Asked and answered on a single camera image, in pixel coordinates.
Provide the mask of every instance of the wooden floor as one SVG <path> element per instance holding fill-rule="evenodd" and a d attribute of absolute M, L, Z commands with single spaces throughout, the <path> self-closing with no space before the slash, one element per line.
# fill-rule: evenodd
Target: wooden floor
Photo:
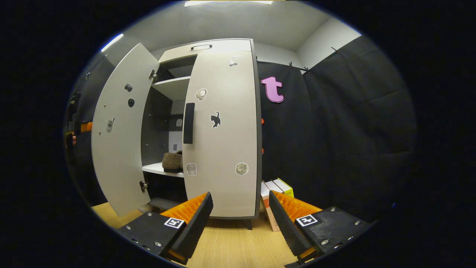
<path fill-rule="evenodd" d="M 135 210 L 118 217 L 109 203 L 92 209 L 112 227 L 118 228 L 142 215 Z M 155 208 L 143 207 L 141 210 Z M 237 220 L 209 219 L 198 241 L 193 257 L 188 260 L 189 268 L 283 268 L 297 261 L 289 250 L 281 232 L 273 232 L 263 208 L 259 218 L 252 220 L 253 230 L 248 230 Z"/>

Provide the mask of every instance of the open cabinet door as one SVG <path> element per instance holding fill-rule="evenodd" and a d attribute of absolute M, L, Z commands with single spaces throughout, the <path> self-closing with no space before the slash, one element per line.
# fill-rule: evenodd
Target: open cabinet door
<path fill-rule="evenodd" d="M 137 44 L 119 62 L 99 96 L 94 112 L 91 151 L 104 196 L 118 216 L 150 202 L 140 154 L 142 116 L 152 70 L 159 62 Z"/>
<path fill-rule="evenodd" d="M 198 54 L 185 101 L 183 169 L 189 199 L 212 194 L 212 217 L 255 216 L 256 101 L 251 52 Z"/>

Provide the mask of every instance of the ceiling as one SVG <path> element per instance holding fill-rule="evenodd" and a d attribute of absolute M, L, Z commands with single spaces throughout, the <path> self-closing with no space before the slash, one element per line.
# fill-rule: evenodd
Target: ceiling
<path fill-rule="evenodd" d="M 174 1 L 144 18 L 125 30 L 123 39 L 141 42 L 149 51 L 221 38 L 252 38 L 297 51 L 330 18 L 305 1 L 274 1 L 271 5 L 215 1 L 186 8 L 184 3 Z"/>

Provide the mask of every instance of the shelf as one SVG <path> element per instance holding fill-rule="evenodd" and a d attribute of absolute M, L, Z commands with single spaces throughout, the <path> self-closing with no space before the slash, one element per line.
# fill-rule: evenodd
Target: shelf
<path fill-rule="evenodd" d="M 149 205 L 157 207 L 157 208 L 162 208 L 162 209 L 168 210 L 168 209 L 171 209 L 175 206 L 180 205 L 180 203 L 175 202 L 175 201 L 166 200 L 166 199 L 163 199 L 163 198 L 153 197 L 153 198 L 150 199 Z"/>
<path fill-rule="evenodd" d="M 160 81 L 152 84 L 152 87 L 173 101 L 181 101 L 185 100 L 185 97 L 187 96 L 189 81 L 190 76 L 185 76 Z"/>
<path fill-rule="evenodd" d="M 183 178 L 183 172 L 179 172 L 179 173 L 165 172 L 164 168 L 162 167 L 162 162 L 151 164 L 151 165 L 145 165 L 142 167 L 142 171 Z"/>

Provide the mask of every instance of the door handle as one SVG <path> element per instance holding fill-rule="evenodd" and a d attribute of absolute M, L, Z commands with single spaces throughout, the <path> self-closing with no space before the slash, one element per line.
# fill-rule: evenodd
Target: door handle
<path fill-rule="evenodd" d="M 198 45 L 198 46 L 194 46 L 194 47 L 190 48 L 190 50 L 193 50 L 193 48 L 201 47 L 201 46 L 210 46 L 209 48 L 211 48 L 211 44 L 208 44 L 208 45 Z"/>
<path fill-rule="evenodd" d="M 185 115 L 183 120 L 183 143 L 193 144 L 193 115 L 195 113 L 195 103 L 185 105 Z"/>

